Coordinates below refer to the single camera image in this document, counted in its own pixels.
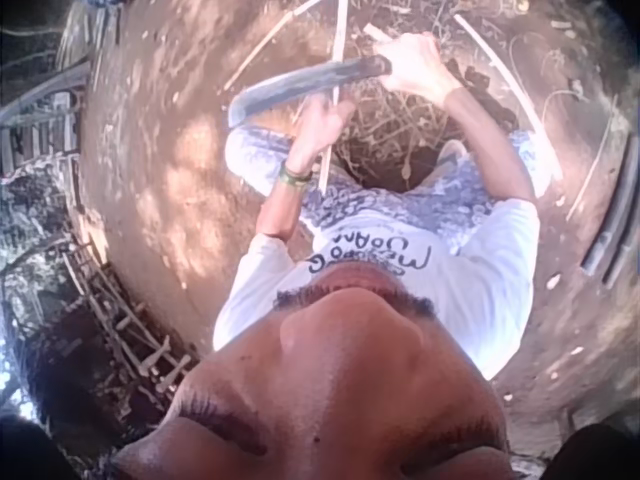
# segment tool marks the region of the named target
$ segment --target brown soil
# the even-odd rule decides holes
[[[356,24],[373,18],[377,12],[371,9],[373,3],[352,2]],[[514,63],[538,113],[547,96],[566,89],[569,79],[580,79],[591,100],[578,102],[558,95],[549,101],[545,124],[564,180],[555,182],[541,201],[544,227],[535,306],[522,348],[494,381],[500,395],[509,399],[505,405],[514,450],[549,454],[559,444],[555,418],[561,409],[588,410],[580,418],[601,418],[632,394],[638,395],[640,295],[634,266],[628,266],[611,292],[599,283],[602,268],[593,278],[579,268],[615,184],[627,124],[617,118],[596,171],[597,181],[567,223],[566,213],[598,150],[610,99],[602,93],[593,56],[585,53],[579,40],[552,29],[547,12],[491,16],[487,13],[491,2],[484,3],[488,4],[484,10],[465,16],[485,36],[491,27],[480,15],[498,28],[490,41],[507,63],[509,43],[516,35],[542,35],[529,34],[513,44]],[[89,87],[82,131],[81,173],[88,207],[81,219],[83,235],[92,235],[132,294],[200,353],[211,348],[214,320],[252,237],[261,203],[225,168],[225,106],[245,86],[328,58],[333,28],[322,13],[325,5],[322,12],[287,26],[231,92],[221,91],[291,4],[284,0],[133,2],[122,15],[120,45],[114,45],[113,31],[107,33],[97,88]],[[450,8],[443,10],[442,22],[449,22],[453,43],[459,44],[445,53],[455,55],[463,75],[473,73],[468,70],[473,66],[481,75],[472,76],[474,81],[482,84],[486,78],[488,86],[482,87],[486,94],[527,126],[499,75],[450,23]],[[562,53],[564,64],[558,63],[559,54],[548,53],[554,50]],[[272,112],[262,121],[288,128],[289,112]],[[412,156],[413,171],[424,176],[428,166],[420,158],[418,153]],[[380,171],[378,178],[395,178],[395,184],[388,186],[402,188],[401,167],[387,165],[386,171],[392,173],[386,176]],[[309,251],[302,233],[291,250],[298,258]],[[547,290],[547,280],[556,273],[561,274],[560,283]],[[583,350],[572,355],[578,347]]]

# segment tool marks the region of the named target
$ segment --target mouth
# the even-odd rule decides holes
[[[310,285],[323,288],[360,287],[367,290],[401,291],[404,285],[393,275],[372,263],[343,262],[318,274]]]

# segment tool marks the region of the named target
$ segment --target green bracelet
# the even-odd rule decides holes
[[[300,175],[294,175],[289,170],[287,170],[287,167],[283,163],[282,167],[280,167],[280,175],[278,178],[280,178],[280,181],[282,183],[286,183],[287,185],[291,185],[292,187],[302,188],[311,181],[312,176],[313,172],[309,172],[309,175],[305,175],[304,177],[301,177]]]

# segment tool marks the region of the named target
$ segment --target shirt sleeve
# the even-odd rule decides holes
[[[455,259],[453,278],[465,281],[450,291],[462,311],[447,327],[487,379],[520,347],[533,303],[539,234],[536,207],[507,200],[496,205]]]
[[[253,238],[216,320],[214,350],[220,350],[271,309],[267,299],[294,268],[295,263],[282,240],[263,234]]]

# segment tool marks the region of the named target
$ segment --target white t-shirt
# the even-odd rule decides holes
[[[215,324],[220,350],[273,307],[278,291],[308,284],[347,258],[383,263],[415,296],[429,298],[440,322],[485,378],[516,353],[531,312],[540,221],[535,206],[500,202],[458,255],[433,233],[374,211],[316,235],[312,256],[294,263],[286,245],[257,235],[240,260]]]

